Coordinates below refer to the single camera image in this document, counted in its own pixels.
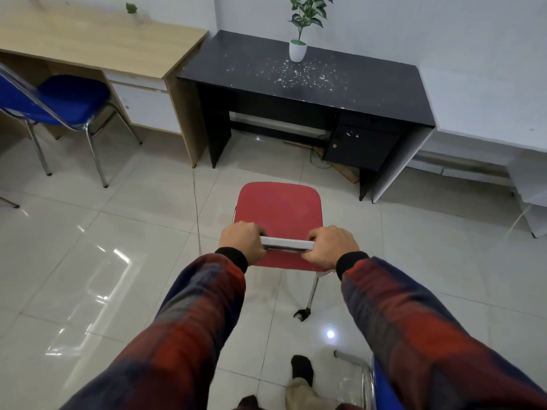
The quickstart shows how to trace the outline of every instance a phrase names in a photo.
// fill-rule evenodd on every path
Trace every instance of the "light wood desk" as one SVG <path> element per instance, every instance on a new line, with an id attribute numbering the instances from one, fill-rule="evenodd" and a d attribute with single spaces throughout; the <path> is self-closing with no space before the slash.
<path id="1" fill-rule="evenodd" d="M 195 165 L 207 137 L 195 86 L 175 70 L 206 35 L 127 13 L 18 0 L 0 12 L 0 62 L 35 85 L 63 73 L 103 80 L 132 124 L 182 135 Z M 64 128 L 48 130 L 58 138 Z"/>

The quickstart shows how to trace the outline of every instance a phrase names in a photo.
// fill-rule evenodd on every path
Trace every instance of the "black desk drawer cabinet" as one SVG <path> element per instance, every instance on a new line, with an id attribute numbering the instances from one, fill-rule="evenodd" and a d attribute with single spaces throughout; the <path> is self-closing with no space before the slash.
<path id="1" fill-rule="evenodd" d="M 401 134 L 338 124 L 330 137 L 325 160 L 378 171 Z"/>

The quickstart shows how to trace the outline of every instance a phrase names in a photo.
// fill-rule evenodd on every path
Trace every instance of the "left hand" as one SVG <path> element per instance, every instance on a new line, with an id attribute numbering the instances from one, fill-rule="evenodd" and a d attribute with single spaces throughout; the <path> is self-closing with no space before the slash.
<path id="1" fill-rule="evenodd" d="M 239 250 L 251 266 L 266 256 L 266 249 L 262 246 L 260 235 L 266 235 L 266 232 L 259 225 L 238 221 L 222 230 L 218 247 Z"/>

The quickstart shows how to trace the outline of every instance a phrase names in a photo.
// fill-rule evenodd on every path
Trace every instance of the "blue chair seat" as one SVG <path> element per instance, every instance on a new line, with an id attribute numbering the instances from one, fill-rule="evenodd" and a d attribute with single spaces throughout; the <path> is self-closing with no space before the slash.
<path id="1" fill-rule="evenodd" d="M 105 83 L 72 75 L 51 76 L 37 87 L 37 91 L 38 98 L 71 125 L 88 122 L 110 99 L 110 90 Z M 24 112 L 29 119 L 60 125 L 39 106 L 33 108 Z"/>

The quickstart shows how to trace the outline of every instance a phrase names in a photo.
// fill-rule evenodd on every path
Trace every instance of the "plaid sleeve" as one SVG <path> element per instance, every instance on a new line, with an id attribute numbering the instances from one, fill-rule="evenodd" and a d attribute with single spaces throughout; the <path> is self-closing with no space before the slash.
<path id="1" fill-rule="evenodd" d="M 523 372 L 389 263 L 358 261 L 343 275 L 342 294 L 407 410 L 547 409 L 547 395 Z"/>
<path id="2" fill-rule="evenodd" d="M 245 293 L 241 269 L 208 254 L 184 269 L 153 324 L 62 410 L 202 409 Z"/>

